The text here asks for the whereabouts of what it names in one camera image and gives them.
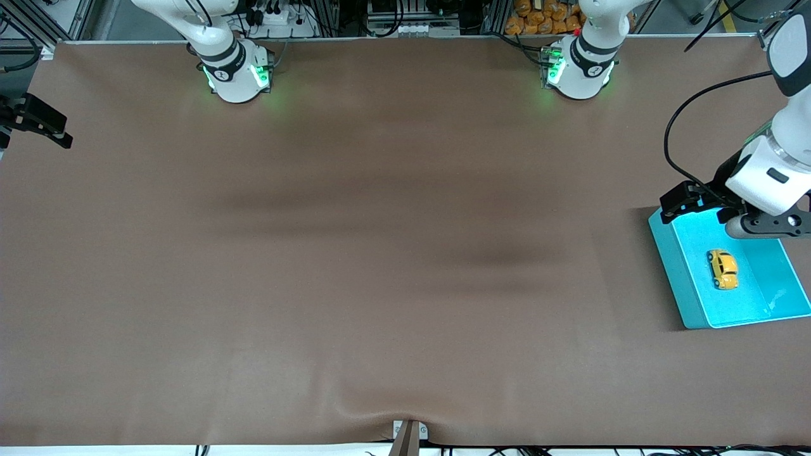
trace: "brown table surface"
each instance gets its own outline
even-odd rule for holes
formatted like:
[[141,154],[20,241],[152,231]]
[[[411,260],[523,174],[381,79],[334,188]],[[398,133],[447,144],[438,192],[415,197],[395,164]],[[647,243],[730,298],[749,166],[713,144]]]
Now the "brown table surface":
[[[498,40],[293,44],[228,105],[180,45],[60,45],[64,151],[0,162],[0,443],[811,443],[811,319],[685,330],[646,219],[751,38],[633,39],[593,101]],[[709,178],[785,103],[684,112]],[[787,241],[805,284],[811,243]]]

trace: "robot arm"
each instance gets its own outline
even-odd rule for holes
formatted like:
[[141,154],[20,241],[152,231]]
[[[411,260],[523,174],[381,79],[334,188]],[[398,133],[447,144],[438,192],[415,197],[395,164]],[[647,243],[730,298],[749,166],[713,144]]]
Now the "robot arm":
[[552,45],[560,50],[556,69],[547,86],[575,100],[592,98],[608,83],[614,56],[630,30],[628,13],[651,0],[581,0],[589,18],[579,36],[564,37]]
[[797,202],[811,191],[811,14],[786,19],[768,62],[788,104],[758,129],[706,184],[718,200],[684,182],[661,198],[663,222],[722,208],[719,222],[736,238],[811,237],[811,214]]
[[132,0],[161,18],[191,44],[208,77],[208,85],[231,103],[249,101],[270,87],[272,62],[268,50],[238,40],[223,18],[237,0]]
[[589,18],[581,37],[593,47],[615,49],[631,29],[628,13],[651,0],[581,0],[580,8]]

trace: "teal tray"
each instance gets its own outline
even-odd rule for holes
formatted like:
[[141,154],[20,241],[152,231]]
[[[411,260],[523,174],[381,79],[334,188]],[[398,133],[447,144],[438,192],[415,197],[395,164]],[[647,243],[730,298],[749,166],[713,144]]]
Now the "teal tray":
[[[717,209],[690,213],[668,225],[656,211],[648,223],[690,329],[727,328],[811,316],[811,303],[779,239],[733,239]],[[735,290],[718,290],[707,252],[722,248],[738,262]]]

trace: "green led light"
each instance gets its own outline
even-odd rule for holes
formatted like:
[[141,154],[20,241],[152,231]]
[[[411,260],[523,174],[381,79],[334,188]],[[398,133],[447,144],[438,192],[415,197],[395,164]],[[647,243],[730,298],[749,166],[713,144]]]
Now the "green led light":
[[214,81],[211,80],[211,75],[208,73],[208,68],[203,67],[203,73],[205,73],[205,77],[208,80],[208,86],[214,90]]
[[267,87],[268,85],[268,71],[265,70],[263,67],[255,67],[251,65],[251,73],[253,73],[254,79],[256,83],[260,87]]
[[560,76],[563,75],[563,70],[566,69],[566,59],[561,57],[552,68],[549,69],[549,77],[547,82],[549,84],[557,84],[560,82]]
[[608,84],[608,80],[611,79],[611,70],[614,69],[614,62],[611,62],[611,65],[608,66],[606,69],[606,78],[603,80],[603,85]]

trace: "yellow toy car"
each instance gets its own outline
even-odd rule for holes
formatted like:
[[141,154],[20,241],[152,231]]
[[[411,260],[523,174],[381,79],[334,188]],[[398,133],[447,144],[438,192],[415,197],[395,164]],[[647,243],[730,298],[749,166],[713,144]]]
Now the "yellow toy car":
[[719,290],[735,290],[738,287],[738,263],[731,253],[716,248],[707,252],[712,273],[715,277],[715,286]]

